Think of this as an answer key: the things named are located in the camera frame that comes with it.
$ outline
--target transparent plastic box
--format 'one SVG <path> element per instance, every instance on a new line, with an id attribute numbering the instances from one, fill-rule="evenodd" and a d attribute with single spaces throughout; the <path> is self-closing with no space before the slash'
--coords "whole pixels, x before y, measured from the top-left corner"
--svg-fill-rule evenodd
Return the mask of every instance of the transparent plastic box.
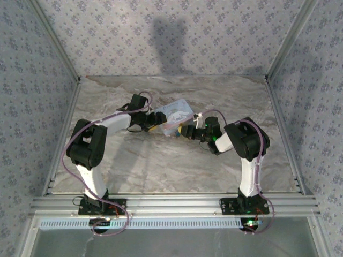
<path id="1" fill-rule="evenodd" d="M 194 115 L 185 99 L 179 99 L 155 110 L 155 112 L 158 111 L 163 112 L 167 117 L 167 122 L 160 125 L 164 135 L 175 133 L 180 124 L 193 119 Z"/>

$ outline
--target gray marble surface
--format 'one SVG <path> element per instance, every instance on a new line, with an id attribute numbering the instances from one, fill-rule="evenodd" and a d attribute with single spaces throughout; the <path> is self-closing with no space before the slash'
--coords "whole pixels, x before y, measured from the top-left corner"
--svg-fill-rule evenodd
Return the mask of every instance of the gray marble surface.
<path id="1" fill-rule="evenodd" d="M 109 115 L 130 102 L 133 93 L 151 92 L 154 108 L 184 98 L 195 112 L 219 109 L 228 123 L 250 116 L 271 141 L 262 166 L 263 191 L 295 191 L 262 77 L 89 77 L 82 78 L 80 86 L 68 139 L 78 119 Z M 78 173 L 68 158 L 65 161 Z M 215 156 L 200 148 L 198 141 L 166 137 L 159 129 L 148 133 L 120 131 L 108 137 L 100 165 L 110 193 L 237 192 L 241 180 L 241 161 L 234 150 Z M 82 185 L 60 165 L 53 193 L 82 191 Z"/>

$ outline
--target purple cable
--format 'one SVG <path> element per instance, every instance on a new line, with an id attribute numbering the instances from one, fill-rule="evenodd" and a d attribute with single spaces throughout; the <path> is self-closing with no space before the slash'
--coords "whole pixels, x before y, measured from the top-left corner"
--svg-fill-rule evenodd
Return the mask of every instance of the purple cable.
<path id="1" fill-rule="evenodd" d="M 217 110 L 217 109 L 207 110 L 207 111 L 204 111 L 204 112 L 203 112 L 203 115 L 204 115 L 204 114 L 207 114 L 207 113 L 209 113 L 209 112 L 211 112 L 211 111 L 219 112 L 219 114 L 223 117 L 223 120 L 224 120 L 225 125 L 227 125 L 227 123 L 226 123 L 226 118 L 225 118 L 224 114 L 223 114 L 220 110 Z"/>
<path id="2" fill-rule="evenodd" d="M 269 229 L 274 220 L 275 220 L 275 208 L 274 208 L 274 205 L 272 203 L 271 200 L 269 200 L 267 197 L 265 197 L 264 195 L 261 194 L 260 192 L 260 189 L 259 189 L 259 185 L 258 185 L 258 173 L 259 173 L 259 166 L 260 166 L 260 159 L 262 157 L 262 152 L 263 152 L 263 147 L 264 147 L 264 142 L 263 142 L 263 136 L 262 136 L 262 133 L 261 131 L 259 130 L 259 128 L 251 121 L 249 120 L 246 120 L 246 119 L 241 119 L 240 122 L 244 122 L 244 123 L 248 123 L 249 125 L 253 126 L 254 129 L 257 131 L 257 134 L 259 136 L 259 140 L 260 140 L 260 143 L 261 143 L 261 147 L 259 149 L 259 153 L 258 153 L 258 156 L 257 156 L 257 165 L 256 165 L 256 173 L 255 173 L 255 185 L 257 186 L 257 192 L 258 192 L 258 195 L 261 196 L 261 198 L 263 198 L 264 200 L 266 200 L 270 206 L 272 207 L 272 214 L 273 214 L 273 217 L 272 217 L 272 221 L 268 224 L 268 226 L 266 226 L 263 230 L 261 231 L 257 231 L 255 232 L 253 229 L 250 229 L 249 227 L 247 227 L 248 229 L 250 229 L 253 233 L 255 234 L 261 234 L 263 232 L 265 232 L 267 229 Z"/>
<path id="3" fill-rule="evenodd" d="M 94 229 L 95 229 L 95 227 L 96 227 L 99 223 L 101 223 L 101 221 L 96 222 L 96 223 L 93 225 L 93 227 L 92 227 L 92 231 L 93 231 L 94 235 L 97 235 L 97 236 L 100 236 L 100 237 L 114 236 L 114 235 L 117 235 L 117 234 L 123 232 L 123 231 L 128 227 L 129 222 L 130 222 L 129 213 L 128 213 L 127 210 L 126 210 L 125 208 L 123 208 L 121 205 L 119 205 L 119 204 L 117 204 L 117 203 L 115 203 L 115 202 L 111 202 L 111 201 L 107 201 L 107 200 L 101 199 L 100 197 L 98 197 L 98 196 L 97 196 L 97 195 L 96 195 L 96 194 L 86 185 L 86 183 L 84 182 L 84 180 L 83 180 L 81 177 L 79 177 L 79 176 L 77 176 L 76 174 L 74 174 L 73 172 L 71 172 L 71 171 L 65 166 L 63 157 L 64 157 L 64 155 L 65 155 L 65 153 L 66 153 L 66 150 L 67 150 L 67 149 L 69 148 L 69 146 L 74 142 L 75 138 L 77 138 L 82 132 L 84 132 L 87 128 L 91 127 L 92 125 L 94 125 L 94 124 L 96 124 L 96 123 L 99 123 L 99 122 L 102 122 L 102 121 L 105 121 L 105 120 L 107 120 L 107 119 L 111 119 L 111 118 L 113 118 L 113 117 L 115 117 L 115 116 L 118 116 L 118 115 L 133 114 L 133 113 L 135 113 L 135 112 L 139 112 L 139 111 L 142 111 L 142 110 L 144 110 L 144 109 L 146 109 L 146 108 L 149 108 L 150 105 L 151 105 L 151 103 L 152 103 L 152 101 L 153 101 L 153 96 L 152 96 L 152 94 L 150 94 L 150 93 L 147 92 L 147 91 L 142 91 L 142 92 L 140 92 L 139 94 L 141 94 L 141 93 L 146 93 L 146 94 L 148 94 L 149 97 L 150 97 L 150 101 L 148 102 L 148 105 L 147 105 L 147 106 L 144 106 L 143 108 L 138 109 L 138 110 L 135 110 L 135 111 L 124 111 L 124 112 L 118 112 L 118 113 L 115 113 L 115 114 L 111 114 L 111 115 L 109 115 L 109 116 L 107 116 L 107 117 L 105 117 L 105 118 L 98 119 L 98 120 L 95 120 L 95 121 L 93 121 L 93 122 L 87 124 L 86 126 L 84 126 L 81 130 L 79 130 L 79 131 L 69 140 L 69 142 L 65 145 L 65 147 L 64 147 L 63 150 L 62 150 L 61 162 L 62 162 L 62 166 L 64 167 L 64 169 L 65 169 L 70 175 L 72 175 L 72 176 L 75 177 L 77 180 L 79 180 L 79 181 L 83 184 L 83 186 L 85 187 L 85 189 L 87 189 L 87 190 L 89 191 L 89 193 L 90 193 L 94 198 L 96 198 L 97 200 L 99 200 L 99 201 L 101 201 L 101 202 L 104 202 L 104 203 L 107 203 L 107 204 L 109 204 L 109 205 L 113 205 L 113 206 L 115 206 L 115 207 L 118 207 L 119 209 L 122 209 L 122 210 L 124 211 L 125 215 L 126 215 L 126 222 L 125 222 L 124 226 L 120 229 L 120 231 L 117 231 L 117 232 L 114 232 L 114 233 L 109 233 L 109 234 L 105 234 L 105 235 L 104 235 L 104 234 L 98 234 L 98 233 L 96 233 Z"/>

